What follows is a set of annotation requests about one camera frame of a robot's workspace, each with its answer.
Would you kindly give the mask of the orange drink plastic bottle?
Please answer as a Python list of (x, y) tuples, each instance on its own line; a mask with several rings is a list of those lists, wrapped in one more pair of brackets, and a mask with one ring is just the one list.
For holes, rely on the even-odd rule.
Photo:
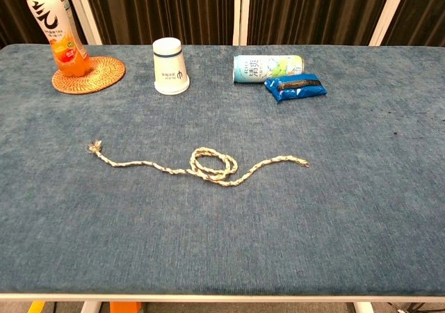
[(69, 0), (26, 0), (46, 36), (58, 69), (68, 77), (90, 70), (89, 55), (81, 43)]

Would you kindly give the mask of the blue fabric table cover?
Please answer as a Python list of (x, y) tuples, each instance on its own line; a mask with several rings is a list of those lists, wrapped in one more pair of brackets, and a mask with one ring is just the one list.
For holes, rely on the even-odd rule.
[(150, 46), (89, 51), (126, 74), (69, 96), (47, 45), (0, 49), (0, 293), (445, 296), (445, 48), (185, 46), (176, 96)]

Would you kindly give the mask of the white table frame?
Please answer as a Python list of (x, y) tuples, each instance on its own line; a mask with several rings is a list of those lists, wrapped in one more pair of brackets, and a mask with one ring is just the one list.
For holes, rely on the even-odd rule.
[(224, 296), (189, 294), (13, 294), (0, 301), (109, 301), (155, 303), (445, 303), (445, 296)]

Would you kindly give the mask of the white upturned paper cup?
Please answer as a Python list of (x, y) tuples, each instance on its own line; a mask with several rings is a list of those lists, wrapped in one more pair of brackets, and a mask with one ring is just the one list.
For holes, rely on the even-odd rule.
[(188, 89), (190, 79), (186, 71), (181, 41), (160, 38), (152, 44), (155, 89), (164, 95), (178, 95)]

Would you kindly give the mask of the white screen frame post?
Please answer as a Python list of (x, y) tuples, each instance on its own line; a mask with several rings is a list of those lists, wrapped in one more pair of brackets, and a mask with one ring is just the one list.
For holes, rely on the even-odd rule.
[(232, 44), (246, 46), (248, 44), (250, 0), (234, 0), (234, 28)]
[(379, 47), (384, 44), (384, 39), (389, 35), (389, 28), (395, 20), (396, 12), (401, 2), (402, 0), (385, 0), (368, 46)]
[(102, 39), (89, 0), (72, 0), (72, 2), (87, 43), (89, 45), (102, 45)]

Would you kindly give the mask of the blue snack packet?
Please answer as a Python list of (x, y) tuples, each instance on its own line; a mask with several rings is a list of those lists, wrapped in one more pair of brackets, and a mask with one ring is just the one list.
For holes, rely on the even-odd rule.
[(327, 94), (327, 90), (315, 74), (303, 73), (268, 78), (264, 81), (264, 85), (277, 103)]

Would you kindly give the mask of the light blue drink can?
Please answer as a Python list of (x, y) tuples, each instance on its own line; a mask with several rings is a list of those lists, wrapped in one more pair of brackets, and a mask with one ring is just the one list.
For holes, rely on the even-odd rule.
[(234, 83), (261, 83), (268, 78), (302, 74), (305, 69), (299, 55), (238, 55), (233, 64)]

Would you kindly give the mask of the orange block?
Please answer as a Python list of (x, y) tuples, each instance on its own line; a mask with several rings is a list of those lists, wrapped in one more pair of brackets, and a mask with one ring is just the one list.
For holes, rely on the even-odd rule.
[(141, 313), (141, 302), (110, 302), (110, 313)]

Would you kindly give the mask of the round woven rattan coaster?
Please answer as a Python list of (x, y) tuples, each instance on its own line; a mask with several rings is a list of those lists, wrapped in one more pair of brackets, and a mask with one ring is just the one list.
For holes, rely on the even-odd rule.
[(54, 73), (51, 83), (60, 93), (84, 95), (112, 86), (123, 78), (124, 63), (109, 56), (90, 57), (90, 70), (82, 77), (67, 77), (62, 72)]

